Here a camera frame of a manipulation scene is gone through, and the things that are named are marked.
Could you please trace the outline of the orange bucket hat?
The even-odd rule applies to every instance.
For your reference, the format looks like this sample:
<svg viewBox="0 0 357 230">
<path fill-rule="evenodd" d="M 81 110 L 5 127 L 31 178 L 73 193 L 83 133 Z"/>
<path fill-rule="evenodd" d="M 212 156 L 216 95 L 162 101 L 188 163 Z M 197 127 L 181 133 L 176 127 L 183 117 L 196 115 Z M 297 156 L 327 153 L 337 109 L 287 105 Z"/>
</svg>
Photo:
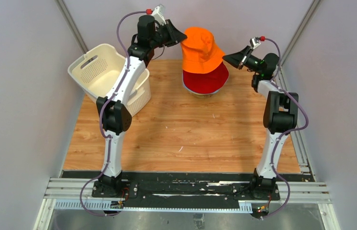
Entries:
<svg viewBox="0 0 357 230">
<path fill-rule="evenodd" d="M 206 74 L 218 68 L 224 52 L 216 44 L 214 35 L 201 27 L 189 27 L 185 35 L 187 38 L 180 43 L 182 69 L 189 73 Z"/>
</svg>

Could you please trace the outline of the red bucket hat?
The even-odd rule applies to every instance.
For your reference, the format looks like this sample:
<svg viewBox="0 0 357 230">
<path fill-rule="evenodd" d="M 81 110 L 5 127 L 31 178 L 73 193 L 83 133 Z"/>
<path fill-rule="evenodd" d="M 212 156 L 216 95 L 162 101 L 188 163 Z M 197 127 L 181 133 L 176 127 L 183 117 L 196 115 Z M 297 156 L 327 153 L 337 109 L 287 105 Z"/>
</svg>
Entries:
<svg viewBox="0 0 357 230">
<path fill-rule="evenodd" d="M 182 82 L 185 88 L 198 93 L 212 93 L 221 89 L 229 79 L 229 71 L 223 62 L 208 73 L 190 73 L 182 71 Z"/>
</svg>

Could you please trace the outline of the wooden hat stand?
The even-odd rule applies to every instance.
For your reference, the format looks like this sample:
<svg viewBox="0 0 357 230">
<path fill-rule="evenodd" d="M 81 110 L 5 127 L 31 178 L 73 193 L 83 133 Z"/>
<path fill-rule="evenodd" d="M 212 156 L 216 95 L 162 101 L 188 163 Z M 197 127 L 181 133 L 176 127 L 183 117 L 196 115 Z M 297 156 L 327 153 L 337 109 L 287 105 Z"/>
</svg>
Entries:
<svg viewBox="0 0 357 230">
<path fill-rule="evenodd" d="M 214 96 L 214 94 L 194 94 L 194 96 L 197 98 L 204 99 L 204 98 L 210 98 L 210 97 Z"/>
</svg>

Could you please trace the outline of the purple bucket hat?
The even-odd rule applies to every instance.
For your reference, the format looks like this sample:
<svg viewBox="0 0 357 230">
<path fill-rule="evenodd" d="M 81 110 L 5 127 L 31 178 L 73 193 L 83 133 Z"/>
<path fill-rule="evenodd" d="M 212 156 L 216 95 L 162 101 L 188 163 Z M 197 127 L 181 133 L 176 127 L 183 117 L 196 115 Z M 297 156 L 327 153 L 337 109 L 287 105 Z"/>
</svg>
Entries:
<svg viewBox="0 0 357 230">
<path fill-rule="evenodd" d="M 194 96 L 200 96 L 200 97 L 211 97 L 214 94 L 218 93 L 220 91 L 220 89 L 212 92 L 212 93 L 198 93 L 195 91 L 190 90 L 189 88 L 185 88 L 190 94 L 194 95 Z"/>
</svg>

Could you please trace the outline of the white plastic basket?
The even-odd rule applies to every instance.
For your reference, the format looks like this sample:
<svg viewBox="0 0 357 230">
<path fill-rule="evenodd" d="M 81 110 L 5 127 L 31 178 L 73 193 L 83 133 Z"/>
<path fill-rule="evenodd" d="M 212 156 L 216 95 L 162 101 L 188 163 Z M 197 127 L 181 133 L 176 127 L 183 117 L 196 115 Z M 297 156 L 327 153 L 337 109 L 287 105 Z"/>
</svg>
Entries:
<svg viewBox="0 0 357 230">
<path fill-rule="evenodd" d="M 117 86 L 117 79 L 125 64 L 125 57 L 114 46 L 100 44 L 74 61 L 68 67 L 68 73 L 96 102 L 99 96 L 105 97 L 108 92 L 113 92 L 112 87 Z M 136 115 L 150 99 L 149 70 L 144 69 L 130 93 L 126 107 L 131 115 Z"/>
</svg>

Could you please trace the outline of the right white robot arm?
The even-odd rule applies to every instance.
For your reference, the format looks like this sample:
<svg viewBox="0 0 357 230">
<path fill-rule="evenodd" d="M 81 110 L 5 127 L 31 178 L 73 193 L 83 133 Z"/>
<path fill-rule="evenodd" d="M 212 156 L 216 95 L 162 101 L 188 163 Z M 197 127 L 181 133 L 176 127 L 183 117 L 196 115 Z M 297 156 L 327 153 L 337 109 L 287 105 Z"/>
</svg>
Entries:
<svg viewBox="0 0 357 230">
<path fill-rule="evenodd" d="M 253 72 L 251 86 L 266 99 L 263 126 L 267 136 L 262 157 L 250 184 L 238 191 L 239 194 L 248 191 L 254 199 L 260 200 L 276 189 L 277 175 L 274 169 L 289 131 L 297 126 L 299 95 L 283 91 L 275 84 L 273 77 L 279 69 L 277 54 L 268 53 L 259 59 L 252 52 L 252 47 L 247 46 L 239 52 L 223 56 L 223 60 L 237 69 L 247 67 L 248 71 Z"/>
</svg>

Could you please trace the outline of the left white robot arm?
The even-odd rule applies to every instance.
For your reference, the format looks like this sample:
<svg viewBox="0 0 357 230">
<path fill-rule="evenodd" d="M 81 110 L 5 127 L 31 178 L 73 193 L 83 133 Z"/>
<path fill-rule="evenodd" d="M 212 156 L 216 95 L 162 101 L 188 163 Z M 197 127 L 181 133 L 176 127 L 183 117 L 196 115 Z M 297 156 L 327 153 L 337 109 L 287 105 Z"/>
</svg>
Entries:
<svg viewBox="0 0 357 230">
<path fill-rule="evenodd" d="M 161 13 L 142 11 L 140 14 L 136 40 L 131 41 L 129 48 L 123 48 L 126 58 L 117 82 L 104 97 L 96 100 L 100 131 L 106 141 L 104 165 L 97 186 L 104 187 L 104 192 L 111 198 L 122 193 L 121 156 L 124 135 L 132 122 L 127 109 L 131 91 L 156 48 L 174 46 L 187 38 Z"/>
</svg>

